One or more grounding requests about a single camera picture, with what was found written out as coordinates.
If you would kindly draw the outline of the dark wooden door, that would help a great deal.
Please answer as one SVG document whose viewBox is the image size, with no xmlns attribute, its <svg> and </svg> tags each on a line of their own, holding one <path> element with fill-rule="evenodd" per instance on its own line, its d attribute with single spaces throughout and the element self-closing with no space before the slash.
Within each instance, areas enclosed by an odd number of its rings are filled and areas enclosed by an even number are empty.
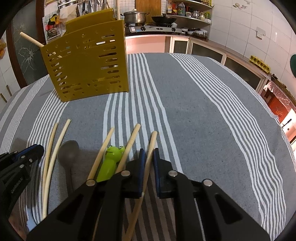
<svg viewBox="0 0 296 241">
<path fill-rule="evenodd" d="M 40 48 L 20 36 L 23 32 L 42 44 L 46 43 L 44 6 L 44 1 L 26 1 L 6 29 L 9 58 L 20 88 L 48 74 Z"/>
</svg>

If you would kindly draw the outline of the black wok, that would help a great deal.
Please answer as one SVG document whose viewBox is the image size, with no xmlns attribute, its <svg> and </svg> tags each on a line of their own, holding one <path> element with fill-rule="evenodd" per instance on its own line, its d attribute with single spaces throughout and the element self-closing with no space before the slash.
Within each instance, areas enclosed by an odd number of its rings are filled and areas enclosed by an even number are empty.
<svg viewBox="0 0 296 241">
<path fill-rule="evenodd" d="M 174 23 L 177 19 L 171 16 L 167 16 L 166 14 L 162 14 L 161 16 L 152 16 L 152 20 L 156 24 L 165 24 L 165 25 L 171 25 Z"/>
</svg>

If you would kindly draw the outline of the dark grey spoon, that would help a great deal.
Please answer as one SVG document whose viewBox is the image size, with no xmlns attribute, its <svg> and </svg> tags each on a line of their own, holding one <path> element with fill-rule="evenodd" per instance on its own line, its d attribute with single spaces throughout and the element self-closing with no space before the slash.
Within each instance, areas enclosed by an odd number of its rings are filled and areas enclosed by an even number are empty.
<svg viewBox="0 0 296 241">
<path fill-rule="evenodd" d="M 76 161 L 76 158 L 78 157 L 78 153 L 79 145 L 75 140 L 64 142 L 58 149 L 57 157 L 60 165 L 65 170 L 68 196 L 70 196 L 74 191 L 71 169 Z"/>
</svg>

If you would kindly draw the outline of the yellow perforated utensil holder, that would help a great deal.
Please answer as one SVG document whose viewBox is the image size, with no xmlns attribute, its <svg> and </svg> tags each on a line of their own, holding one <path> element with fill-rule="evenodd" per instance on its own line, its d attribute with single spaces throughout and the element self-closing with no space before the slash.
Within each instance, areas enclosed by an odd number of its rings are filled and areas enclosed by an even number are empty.
<svg viewBox="0 0 296 241">
<path fill-rule="evenodd" d="M 113 9 L 68 21 L 41 53 L 62 102 L 129 91 L 125 24 Z"/>
</svg>

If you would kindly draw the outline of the grey white striped tablecloth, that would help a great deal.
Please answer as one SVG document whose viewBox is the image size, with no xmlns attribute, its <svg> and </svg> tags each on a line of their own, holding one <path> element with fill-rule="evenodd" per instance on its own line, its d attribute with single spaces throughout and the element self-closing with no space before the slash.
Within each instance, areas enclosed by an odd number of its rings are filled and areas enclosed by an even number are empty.
<svg viewBox="0 0 296 241">
<path fill-rule="evenodd" d="M 1 152 L 47 146 L 58 123 L 80 152 L 74 188 L 87 179 L 114 127 L 124 146 L 141 125 L 129 159 L 156 147 L 189 179 L 211 179 L 275 240 L 295 213 L 295 157 L 278 117 L 241 77 L 219 62 L 185 54 L 130 54 L 129 92 L 62 102 L 49 76 L 16 92 L 1 107 Z"/>
</svg>

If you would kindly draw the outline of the wooden chopstick in holder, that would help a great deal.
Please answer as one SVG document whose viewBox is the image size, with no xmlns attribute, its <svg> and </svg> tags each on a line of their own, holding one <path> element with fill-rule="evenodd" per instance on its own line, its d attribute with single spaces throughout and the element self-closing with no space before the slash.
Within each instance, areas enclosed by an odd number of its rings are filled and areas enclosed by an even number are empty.
<svg viewBox="0 0 296 241">
<path fill-rule="evenodd" d="M 23 37 L 24 39 L 30 41 L 31 43 L 35 44 L 36 46 L 40 47 L 40 48 L 43 48 L 44 45 L 40 42 L 38 42 L 37 40 L 35 40 L 34 38 L 30 37 L 29 35 L 27 35 L 26 33 L 23 33 L 23 32 L 20 32 L 20 36 Z M 49 53 L 48 56 L 55 56 L 57 58 L 62 58 L 61 55 L 57 55 L 56 52 L 53 52 L 53 53 Z"/>
</svg>

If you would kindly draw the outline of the upright chopstick in holder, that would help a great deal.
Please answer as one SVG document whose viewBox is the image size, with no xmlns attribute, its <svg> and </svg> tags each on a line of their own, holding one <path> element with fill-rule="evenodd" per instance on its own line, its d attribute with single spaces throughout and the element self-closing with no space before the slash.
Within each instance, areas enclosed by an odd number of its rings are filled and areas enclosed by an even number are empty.
<svg viewBox="0 0 296 241">
<path fill-rule="evenodd" d="M 120 0 L 116 0 L 116 18 L 120 20 Z"/>
</svg>

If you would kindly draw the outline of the wooden cutting board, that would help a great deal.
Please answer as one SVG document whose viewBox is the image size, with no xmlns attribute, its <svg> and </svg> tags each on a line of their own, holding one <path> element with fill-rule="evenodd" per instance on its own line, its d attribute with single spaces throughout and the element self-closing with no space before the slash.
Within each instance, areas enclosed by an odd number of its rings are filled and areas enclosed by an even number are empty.
<svg viewBox="0 0 296 241">
<path fill-rule="evenodd" d="M 162 14 L 161 0 L 135 0 L 135 8 L 137 11 L 147 13 L 146 23 L 152 23 L 153 16 Z"/>
</svg>

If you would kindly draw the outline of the corner kitchen shelf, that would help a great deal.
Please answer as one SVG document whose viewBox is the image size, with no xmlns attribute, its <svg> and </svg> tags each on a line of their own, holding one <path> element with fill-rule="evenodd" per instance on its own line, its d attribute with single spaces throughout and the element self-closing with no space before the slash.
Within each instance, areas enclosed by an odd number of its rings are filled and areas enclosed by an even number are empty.
<svg viewBox="0 0 296 241">
<path fill-rule="evenodd" d="M 212 1 L 163 1 L 163 13 L 176 18 L 183 35 L 208 40 L 211 30 Z"/>
</svg>

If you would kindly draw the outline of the steel cooking pot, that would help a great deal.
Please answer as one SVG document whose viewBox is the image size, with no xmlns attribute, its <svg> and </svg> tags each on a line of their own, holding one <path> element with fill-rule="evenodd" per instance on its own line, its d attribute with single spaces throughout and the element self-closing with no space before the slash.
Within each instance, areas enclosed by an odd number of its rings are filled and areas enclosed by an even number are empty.
<svg viewBox="0 0 296 241">
<path fill-rule="evenodd" d="M 134 9 L 132 11 L 124 12 L 120 15 L 124 17 L 126 25 L 144 25 L 147 19 L 147 15 L 149 15 L 149 13 L 143 13 Z"/>
</svg>

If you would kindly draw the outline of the wooden chopstick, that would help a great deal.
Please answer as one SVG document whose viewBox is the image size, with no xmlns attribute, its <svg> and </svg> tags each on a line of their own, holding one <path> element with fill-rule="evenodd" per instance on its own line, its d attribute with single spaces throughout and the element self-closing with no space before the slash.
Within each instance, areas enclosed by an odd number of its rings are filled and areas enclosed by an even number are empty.
<svg viewBox="0 0 296 241">
<path fill-rule="evenodd" d="M 89 175 L 87 177 L 87 180 L 94 179 L 95 174 L 97 172 L 97 169 L 99 168 L 100 162 L 101 162 L 101 160 L 103 158 L 103 154 L 104 154 L 104 152 L 105 152 L 105 150 L 107 148 L 108 143 L 110 142 L 110 139 L 112 137 L 112 134 L 113 134 L 114 130 L 115 130 L 115 128 L 112 127 L 109 130 L 105 140 L 103 141 L 103 144 L 102 144 L 102 146 L 101 146 L 101 148 L 100 148 L 100 150 L 99 150 L 99 152 L 98 152 L 98 154 L 96 156 L 96 159 L 95 159 L 95 161 L 93 163 L 93 166 L 92 166 L 92 168 L 90 170 L 90 173 L 89 173 Z"/>
<path fill-rule="evenodd" d="M 142 206 L 142 202 L 143 202 L 143 199 L 144 199 L 145 190 L 146 190 L 146 187 L 147 187 L 147 181 L 149 179 L 149 173 L 150 173 L 151 162 L 152 162 L 152 153 L 154 151 L 154 147 L 155 147 L 157 135 L 158 135 L 158 132 L 157 131 L 153 131 L 151 133 L 151 139 L 150 139 L 150 142 L 149 142 L 148 154 L 147 154 L 147 158 L 146 158 L 146 161 L 145 161 L 144 179 L 143 179 L 143 186 L 142 186 L 142 195 L 141 195 L 140 199 L 138 199 L 136 201 L 136 203 L 135 203 L 134 209 L 133 209 L 132 214 L 131 214 L 131 217 L 130 217 L 130 222 L 128 224 L 128 228 L 127 228 L 126 234 L 122 238 L 122 240 L 124 240 L 124 241 L 130 241 L 130 240 L 132 240 L 132 236 L 133 236 L 133 233 L 134 233 L 135 225 L 137 223 L 138 216 L 139 216 L 139 213 L 140 213 L 140 210 L 141 210 L 141 206 Z"/>
<path fill-rule="evenodd" d="M 122 170 L 124 170 L 125 168 L 125 164 L 126 164 L 126 161 L 127 161 L 127 158 L 129 156 L 129 153 L 131 151 L 131 148 L 133 146 L 133 143 L 135 142 L 135 138 L 137 137 L 137 134 L 139 132 L 139 129 L 140 129 L 141 125 L 139 123 L 137 123 L 132 131 L 132 134 L 126 144 L 126 147 L 125 147 L 125 151 L 123 153 L 123 156 L 121 157 L 121 160 L 118 164 L 118 167 L 116 169 L 116 174 L 121 172 Z"/>
<path fill-rule="evenodd" d="M 23 33 L 23 32 L 20 32 L 20 36 L 23 37 L 24 39 L 30 41 L 31 43 L 35 44 L 36 46 L 40 47 L 40 48 L 43 48 L 44 45 L 40 42 L 38 42 L 37 40 L 35 40 L 34 38 L 30 37 L 29 35 L 27 35 L 26 33 Z M 62 58 L 61 55 L 57 55 L 56 52 L 53 52 L 53 53 L 49 53 L 48 56 L 55 56 L 57 58 Z"/>
<path fill-rule="evenodd" d="M 47 178 L 47 173 L 48 173 L 48 168 L 49 168 L 49 161 L 50 161 L 52 145 L 53 145 L 53 141 L 55 138 L 55 133 L 56 133 L 57 127 L 58 127 L 58 123 L 55 123 L 55 125 L 53 126 L 53 129 L 51 131 L 48 146 L 46 148 L 46 157 L 45 157 L 45 161 L 44 161 L 43 181 L 42 181 L 42 199 L 44 199 L 44 192 L 45 192 L 46 178 Z"/>
<path fill-rule="evenodd" d="M 53 150 L 53 152 L 51 152 L 50 161 L 49 161 L 49 168 L 48 168 L 48 173 L 47 173 L 47 178 L 46 178 L 44 199 L 42 199 L 42 219 L 45 219 L 48 214 L 49 190 L 50 190 L 53 169 L 55 166 L 55 161 L 57 159 L 58 149 L 60 148 L 62 140 L 65 136 L 65 133 L 70 125 L 70 122 L 71 122 L 71 120 L 67 119 L 67 121 L 62 129 L 62 132 L 60 133 L 60 135 L 58 137 L 58 140 L 56 142 L 54 150 Z"/>
</svg>

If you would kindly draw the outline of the yellow egg tray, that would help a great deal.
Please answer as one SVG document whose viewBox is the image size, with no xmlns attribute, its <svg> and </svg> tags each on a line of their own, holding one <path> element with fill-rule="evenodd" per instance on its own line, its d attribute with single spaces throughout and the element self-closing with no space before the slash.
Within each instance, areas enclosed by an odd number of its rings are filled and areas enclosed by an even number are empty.
<svg viewBox="0 0 296 241">
<path fill-rule="evenodd" d="M 256 56 L 251 55 L 249 57 L 249 61 L 251 63 L 253 63 L 254 65 L 256 65 L 258 68 L 260 68 L 262 71 L 264 71 L 265 73 L 269 74 L 270 73 L 270 67 L 265 64 L 261 59 L 259 59 Z"/>
</svg>

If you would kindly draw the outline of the hanging utensil rack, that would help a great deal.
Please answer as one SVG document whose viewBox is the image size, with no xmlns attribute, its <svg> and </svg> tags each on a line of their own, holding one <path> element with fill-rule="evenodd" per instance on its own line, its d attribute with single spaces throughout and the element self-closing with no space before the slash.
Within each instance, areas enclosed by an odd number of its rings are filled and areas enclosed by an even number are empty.
<svg viewBox="0 0 296 241">
<path fill-rule="evenodd" d="M 76 18 L 109 8 L 108 1 L 58 1 L 58 13 L 62 19 L 69 17 Z"/>
</svg>

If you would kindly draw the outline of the green frog handle utensil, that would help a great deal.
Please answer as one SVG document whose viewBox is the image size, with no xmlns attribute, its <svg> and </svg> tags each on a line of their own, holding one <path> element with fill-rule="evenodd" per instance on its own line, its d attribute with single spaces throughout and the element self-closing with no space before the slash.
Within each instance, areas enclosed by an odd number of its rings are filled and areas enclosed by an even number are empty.
<svg viewBox="0 0 296 241">
<path fill-rule="evenodd" d="M 114 175 L 117 164 L 120 162 L 124 152 L 124 146 L 109 146 L 106 149 L 105 159 L 96 178 L 97 182 L 109 180 Z"/>
</svg>

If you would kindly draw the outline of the white wall socket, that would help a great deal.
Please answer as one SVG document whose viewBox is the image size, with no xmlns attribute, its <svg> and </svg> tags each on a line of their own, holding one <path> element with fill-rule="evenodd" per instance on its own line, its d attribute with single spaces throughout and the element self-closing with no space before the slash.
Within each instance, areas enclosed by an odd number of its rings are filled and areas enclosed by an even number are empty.
<svg viewBox="0 0 296 241">
<path fill-rule="evenodd" d="M 256 28 L 256 37 L 262 40 L 266 36 L 265 30 L 257 27 Z"/>
</svg>

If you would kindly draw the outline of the gas stove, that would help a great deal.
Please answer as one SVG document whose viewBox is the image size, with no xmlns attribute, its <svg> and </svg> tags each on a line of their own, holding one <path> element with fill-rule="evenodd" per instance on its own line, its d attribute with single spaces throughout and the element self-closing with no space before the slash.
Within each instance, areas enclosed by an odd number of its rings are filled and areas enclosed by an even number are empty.
<svg viewBox="0 0 296 241">
<path fill-rule="evenodd" d="M 137 25 L 130 24 L 125 27 L 125 34 L 128 36 L 133 35 L 152 35 L 152 34 L 177 34 L 180 35 L 182 30 L 175 27 L 163 27 L 163 26 L 152 26 L 152 25 Z"/>
</svg>

